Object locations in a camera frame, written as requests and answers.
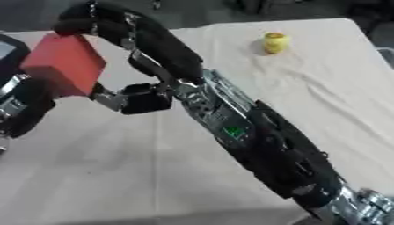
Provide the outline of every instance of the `white tablecloth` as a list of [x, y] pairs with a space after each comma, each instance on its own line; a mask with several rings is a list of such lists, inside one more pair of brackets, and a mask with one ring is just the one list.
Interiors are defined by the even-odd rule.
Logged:
[[[393, 194], [394, 72], [354, 22], [322, 19], [174, 31], [251, 97], [306, 133], [354, 188]], [[264, 55], [266, 32], [291, 37]], [[30, 47], [44, 32], [12, 33]], [[90, 38], [114, 90], [151, 81]], [[288, 224], [303, 214], [242, 169], [176, 103], [124, 116], [65, 98], [0, 159], [1, 224]]]

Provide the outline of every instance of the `table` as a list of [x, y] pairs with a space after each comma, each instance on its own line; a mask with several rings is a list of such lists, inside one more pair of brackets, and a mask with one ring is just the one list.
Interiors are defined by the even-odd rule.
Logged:
[[[265, 55], [260, 37], [289, 49]], [[344, 18], [209, 25], [174, 33], [306, 133], [354, 188], [394, 190], [394, 72]], [[10, 33], [33, 47], [44, 32]], [[117, 90], [152, 81], [90, 38]], [[124, 116], [65, 98], [0, 160], [2, 224], [289, 224], [304, 214], [242, 169], [176, 103]]]

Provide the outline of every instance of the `yellow ball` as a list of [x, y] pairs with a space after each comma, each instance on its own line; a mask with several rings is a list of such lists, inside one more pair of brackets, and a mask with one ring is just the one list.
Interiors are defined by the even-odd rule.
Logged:
[[288, 46], [289, 37], [282, 33], [267, 33], [263, 40], [264, 50], [269, 54], [277, 54]]

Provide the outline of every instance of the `floor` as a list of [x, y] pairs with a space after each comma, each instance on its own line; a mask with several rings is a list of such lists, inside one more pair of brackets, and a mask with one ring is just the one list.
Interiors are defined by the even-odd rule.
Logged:
[[[0, 30], [47, 30], [56, 16], [82, 0], [0, 0]], [[266, 15], [250, 15], [232, 10], [223, 1], [232, 0], [163, 0], [154, 11], [150, 0], [111, 0], [161, 21], [168, 28], [198, 27], [214, 23], [248, 22], [300, 18], [343, 17], [349, 1], [313, 0], [299, 4], [276, 4]], [[378, 46], [394, 47], [394, 23], [382, 25], [373, 35]]]

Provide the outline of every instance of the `green led display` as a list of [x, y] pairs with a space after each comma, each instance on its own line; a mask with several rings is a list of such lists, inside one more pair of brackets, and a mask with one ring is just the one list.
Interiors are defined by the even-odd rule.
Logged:
[[238, 138], [239, 136], [244, 134], [243, 129], [241, 129], [239, 127], [235, 127], [235, 126], [224, 127], [224, 131], [234, 138]]

